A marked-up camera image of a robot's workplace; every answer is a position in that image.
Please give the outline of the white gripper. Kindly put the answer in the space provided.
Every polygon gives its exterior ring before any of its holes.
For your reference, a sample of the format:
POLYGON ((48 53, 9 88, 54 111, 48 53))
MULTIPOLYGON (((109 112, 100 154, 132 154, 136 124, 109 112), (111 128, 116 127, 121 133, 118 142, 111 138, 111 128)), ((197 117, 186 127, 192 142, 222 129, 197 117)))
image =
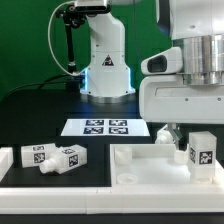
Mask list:
POLYGON ((181 75, 147 76, 140 84, 139 111, 146 122, 168 123, 179 150, 183 135, 176 123, 224 124, 224 84, 189 86, 181 75))

